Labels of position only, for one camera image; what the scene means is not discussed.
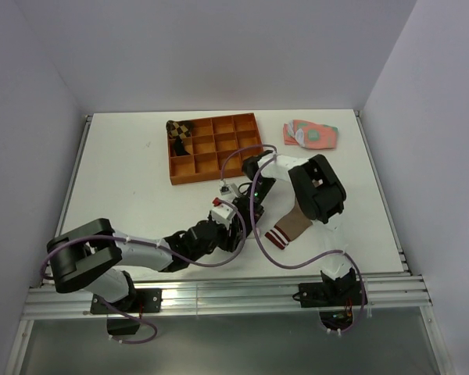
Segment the brown sock striped cuff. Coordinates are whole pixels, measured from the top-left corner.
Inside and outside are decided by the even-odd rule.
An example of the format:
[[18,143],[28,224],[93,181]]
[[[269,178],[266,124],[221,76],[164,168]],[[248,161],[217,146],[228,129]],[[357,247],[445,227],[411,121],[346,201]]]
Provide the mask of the brown sock striped cuff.
[[298,238],[313,222],[306,217],[295,199],[292,209],[282,216],[265,234],[264,237],[280,250],[284,250]]

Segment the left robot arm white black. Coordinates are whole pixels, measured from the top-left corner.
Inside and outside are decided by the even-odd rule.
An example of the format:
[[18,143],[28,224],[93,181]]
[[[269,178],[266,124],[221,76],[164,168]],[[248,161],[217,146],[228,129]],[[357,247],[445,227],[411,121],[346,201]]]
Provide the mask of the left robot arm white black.
[[188,230],[149,240],[115,230],[108,219],[96,219],[53,238],[46,246],[43,269],[60,294],[86,290],[119,312],[134,308],[134,282],[122,266],[140,266],[159,273],[175,273],[220,248],[236,257],[244,246],[245,224],[233,219],[225,226],[212,218]]

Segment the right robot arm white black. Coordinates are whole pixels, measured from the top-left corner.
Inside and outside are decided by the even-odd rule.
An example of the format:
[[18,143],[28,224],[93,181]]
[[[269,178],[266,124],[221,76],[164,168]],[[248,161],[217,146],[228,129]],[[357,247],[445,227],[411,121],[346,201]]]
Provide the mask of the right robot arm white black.
[[350,293],[349,285],[343,279],[354,280],[360,275],[358,266],[345,250],[327,250],[304,262],[285,265],[263,247],[255,229],[263,215],[263,200],[277,181],[290,183],[295,196],[292,210],[265,233],[265,238],[278,248],[290,245],[313,224],[321,223],[326,227],[342,214],[345,188],[326,157],[317,154],[303,159],[267,150],[248,157],[242,163],[242,172],[249,179],[249,188],[234,203],[245,214],[247,227],[254,233],[264,257],[283,270],[298,270],[319,262],[320,275],[327,281],[322,287],[324,299],[333,305],[342,303]]

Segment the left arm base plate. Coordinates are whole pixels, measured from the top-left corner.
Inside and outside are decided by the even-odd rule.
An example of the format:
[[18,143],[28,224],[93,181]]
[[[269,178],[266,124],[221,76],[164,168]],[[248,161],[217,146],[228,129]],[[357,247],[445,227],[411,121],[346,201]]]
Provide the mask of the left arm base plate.
[[[110,303],[110,305],[121,312],[128,314],[158,313],[161,309],[162,290],[160,288],[139,288],[130,293],[121,301]],[[90,314],[116,314],[110,309],[98,295],[93,295]]]

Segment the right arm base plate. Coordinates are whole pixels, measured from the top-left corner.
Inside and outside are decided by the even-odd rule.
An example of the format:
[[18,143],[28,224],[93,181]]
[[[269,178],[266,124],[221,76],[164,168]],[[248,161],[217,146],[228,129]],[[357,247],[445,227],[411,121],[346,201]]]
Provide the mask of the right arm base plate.
[[358,280],[301,283],[292,299],[302,308],[361,306],[368,302]]

